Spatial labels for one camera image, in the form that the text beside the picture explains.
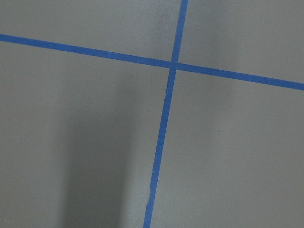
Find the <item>blue tape strip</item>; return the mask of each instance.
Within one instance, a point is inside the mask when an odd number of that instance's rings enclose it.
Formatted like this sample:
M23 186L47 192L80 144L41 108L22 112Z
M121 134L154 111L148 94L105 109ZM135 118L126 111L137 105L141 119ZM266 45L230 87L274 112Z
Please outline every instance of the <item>blue tape strip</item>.
M161 114L162 118L161 118L159 133L158 133L158 140L156 145L156 152L155 152L152 176L150 182L150 197L146 206L143 228L150 228L151 226L158 177L159 177L161 162L162 162L162 151L165 142L167 124L169 119L169 112L170 112L174 81L176 75L176 67L180 55L180 48L181 48L182 34L183 34L184 24L186 19L187 6L188 6L188 0L182 0L180 4L179 19L176 27L176 34L175 34L175 40L173 45L172 57L171 57L171 62L174 65L169 70L166 96L162 108L162 114Z
M66 51L66 52L73 52L77 54L87 55L87 56L96 56L96 57L102 57L102 58L109 58L109 59L115 59L115 60L121 60L125 62L131 62L131 63L139 63L139 64L145 64L150 66L156 66L156 67L164 67L164 68L170 68L172 66L172 63L170 61L164 61L154 58L145 58L145 57L139 57L139 56L132 56L132 55L126 55L111 51L102 51L102 50L96 50L86 47L78 47L73 45L67 45L67 44L59 44L59 43L53 43L48 41L42 41L37 39L29 39L29 38L23 38L23 37L16 37L16 36L9 36L0 34L0 41L6 41L9 43L15 43L15 44L23 44L23 45L29 45L33 47L39 47L39 48L48 48L53 50L59 50L59 51Z
M238 79L238 80L242 80L242 81L256 82L256 83L261 83L261 84L266 84L266 85L304 90L303 83L291 82L291 81L285 81L285 80L280 80L280 79L275 79L275 78L249 75L249 74L243 74L243 73L237 73L237 72L232 72L232 71L227 71L227 70L218 70L218 69L213 69L213 68L207 68L207 67L202 67L202 66L201 67L193 66L193 65L182 64L182 63L179 63L177 65L177 69L183 70L183 71L188 71L188 72L193 72L193 73L205 74L205 75L226 77L226 78Z

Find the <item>gray floor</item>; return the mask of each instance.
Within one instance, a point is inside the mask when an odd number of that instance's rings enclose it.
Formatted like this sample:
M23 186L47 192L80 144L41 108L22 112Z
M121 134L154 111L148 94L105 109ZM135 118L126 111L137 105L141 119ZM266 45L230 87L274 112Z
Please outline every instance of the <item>gray floor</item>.
M0 3L0 33L170 60L180 1ZM304 82L304 3L189 0L181 63ZM0 42L0 227L140 228L168 69ZM178 71L152 228L301 228L303 91Z

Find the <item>floor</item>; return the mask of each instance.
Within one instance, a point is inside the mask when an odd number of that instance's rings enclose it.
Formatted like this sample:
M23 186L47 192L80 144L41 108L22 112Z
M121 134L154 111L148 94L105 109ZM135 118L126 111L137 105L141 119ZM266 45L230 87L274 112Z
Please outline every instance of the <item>floor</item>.
M0 3L0 227L301 228L304 2Z

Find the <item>blue painted line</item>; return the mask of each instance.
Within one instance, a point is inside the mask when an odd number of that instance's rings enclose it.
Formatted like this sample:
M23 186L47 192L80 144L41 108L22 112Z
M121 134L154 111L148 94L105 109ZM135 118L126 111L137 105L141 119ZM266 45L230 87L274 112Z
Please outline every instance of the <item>blue painted line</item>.
M37 40L37 39L29 39L29 38L23 38L23 37L16 37L16 36L10 36L10 35L4 35L0 34L0 41L5 41L9 43L15 43L15 44L23 44L33 47L39 47L39 48L47 48L47 49L53 49L53 50L59 50L59 51L66 51L66 52L72 52L87 56L95 56L95 57L102 57L102 58L109 58L109 59L115 59L115 60L121 60L125 62L131 62L131 63L139 63L139 64L145 64L150 66L156 66L156 67L164 67L164 68L170 68L172 66L172 63L170 61L164 61L154 58L145 58L145 57L139 57L139 56L132 56L132 55L126 55L111 51L102 51L92 48L86 48L86 47L78 47L68 44L60 44L60 43L54 43L54 42L48 42L43 40Z
M173 94L173 88L174 88L176 67L178 65L181 41L182 41L182 34L183 34L184 24L185 24L185 19L186 19L187 6L188 6L188 0L181 0L179 19L178 19L178 23L177 23L177 27L176 27L175 40L174 40L174 45L173 45L172 57L171 57L171 62L174 65L169 70L166 96L165 96L163 108L162 108L162 114L161 114L162 118L161 118L159 133L158 133L158 140L157 140L157 144L156 144L156 152L155 152L152 176L151 176L151 182L150 182L150 197L149 197L149 201L146 206L146 212L145 212L144 221L143 221L143 228L150 228L150 226L151 226L158 177L159 177L161 162L162 162L162 152L163 152L163 147L164 147L164 142L165 142L165 136L166 136L166 131L167 131L167 124L168 124L168 119L169 119L170 106L171 106L171 100L172 100L172 94Z
M280 80L280 79L275 79L275 78L270 78L270 77L249 75L249 74L237 73L237 72L232 72L232 71L227 71L227 70L218 70L218 69L213 69L213 68L207 68L207 67L202 67L202 66L201 67L193 66L193 65L182 64L182 63L179 63L177 65L177 69L183 70L183 71L188 71L188 72L193 72L193 73L211 75L211 76L226 77L226 78L232 78L232 79L237 79L237 80L242 80L242 81L304 90L303 83L285 81L285 80Z

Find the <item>concrete floor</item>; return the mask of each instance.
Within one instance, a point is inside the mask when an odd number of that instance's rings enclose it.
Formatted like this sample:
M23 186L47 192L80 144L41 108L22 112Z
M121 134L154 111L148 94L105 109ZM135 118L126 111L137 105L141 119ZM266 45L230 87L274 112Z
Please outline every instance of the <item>concrete floor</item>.
M170 61L179 10L12 0L0 34ZM179 62L304 83L303 21L189 0ZM0 227L143 227L168 72L0 42ZM303 227L303 93L177 71L151 227Z

